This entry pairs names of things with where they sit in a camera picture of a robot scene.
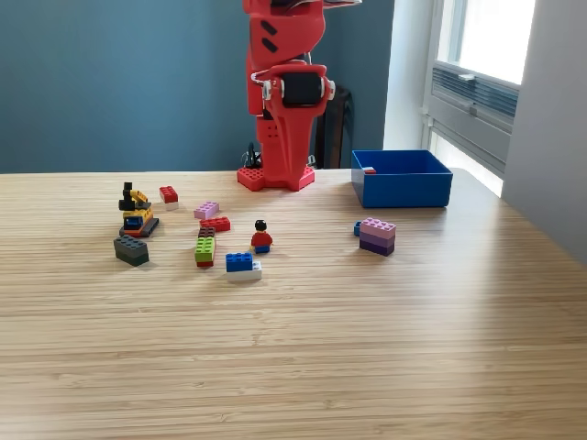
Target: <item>red robot arm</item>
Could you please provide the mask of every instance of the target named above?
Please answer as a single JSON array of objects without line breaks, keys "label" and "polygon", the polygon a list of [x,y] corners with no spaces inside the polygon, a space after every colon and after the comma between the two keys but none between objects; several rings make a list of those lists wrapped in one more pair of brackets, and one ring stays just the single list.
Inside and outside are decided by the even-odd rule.
[{"label": "red robot arm", "polygon": [[247,56],[249,112],[257,117],[261,170],[240,169],[238,181],[252,191],[286,187],[299,191],[314,181],[306,167],[312,123],[334,97],[327,68],[304,61],[322,38],[324,8],[360,0],[243,0],[249,14]]}]

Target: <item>yellow lego vehicle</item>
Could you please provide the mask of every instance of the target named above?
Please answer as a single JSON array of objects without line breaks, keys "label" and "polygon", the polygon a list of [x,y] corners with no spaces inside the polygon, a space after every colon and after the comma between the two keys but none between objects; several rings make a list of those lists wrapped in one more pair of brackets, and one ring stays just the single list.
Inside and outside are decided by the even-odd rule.
[{"label": "yellow lego vehicle", "polygon": [[122,211],[124,220],[120,235],[150,237],[159,224],[159,218],[153,217],[149,199],[141,191],[133,190],[132,182],[129,181],[125,181],[122,196],[123,200],[118,201],[118,209]]}]

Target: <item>minifigure red torso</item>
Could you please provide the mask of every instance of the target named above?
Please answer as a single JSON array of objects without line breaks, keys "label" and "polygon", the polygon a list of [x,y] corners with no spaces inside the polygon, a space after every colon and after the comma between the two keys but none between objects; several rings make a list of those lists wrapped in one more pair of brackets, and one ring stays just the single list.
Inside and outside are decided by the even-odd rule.
[{"label": "minifigure red torso", "polygon": [[270,246],[273,244],[273,239],[266,232],[256,232],[250,240],[250,245],[253,247]]}]

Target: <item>lavender lego brick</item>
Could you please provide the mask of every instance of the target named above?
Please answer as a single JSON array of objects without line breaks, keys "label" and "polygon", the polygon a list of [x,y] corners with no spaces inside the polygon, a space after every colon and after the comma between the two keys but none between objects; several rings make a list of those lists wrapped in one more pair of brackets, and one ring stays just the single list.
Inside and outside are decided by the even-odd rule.
[{"label": "lavender lego brick", "polygon": [[372,236],[389,239],[395,236],[395,225],[369,217],[360,222],[360,231]]},{"label": "lavender lego brick", "polygon": [[359,234],[359,240],[366,241],[372,245],[381,246],[382,248],[390,248],[395,245],[395,236],[392,236],[391,238],[381,238],[380,236],[372,236],[366,232],[361,232]]},{"label": "lavender lego brick", "polygon": [[220,205],[216,202],[206,202],[199,208],[194,209],[194,218],[207,220],[220,210]]},{"label": "lavender lego brick", "polygon": [[372,243],[368,243],[366,241],[360,241],[359,248],[369,250],[370,252],[374,252],[375,254],[387,257],[388,255],[391,255],[392,252],[395,250],[395,245],[392,245],[391,247],[381,247],[373,245]]}]

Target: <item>window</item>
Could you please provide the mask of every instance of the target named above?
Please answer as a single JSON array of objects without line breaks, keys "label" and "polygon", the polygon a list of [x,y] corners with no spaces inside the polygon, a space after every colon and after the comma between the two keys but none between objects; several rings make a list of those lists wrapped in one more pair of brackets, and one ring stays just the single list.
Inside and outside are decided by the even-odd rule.
[{"label": "window", "polygon": [[447,167],[464,169],[489,188],[492,193],[498,197],[502,196],[504,180],[487,170],[476,160],[471,159],[442,136],[436,133],[432,135],[430,151]]},{"label": "window", "polygon": [[435,0],[424,149],[439,135],[503,177],[535,2]]},{"label": "window", "polygon": [[439,61],[521,84],[536,0],[445,0]]}]

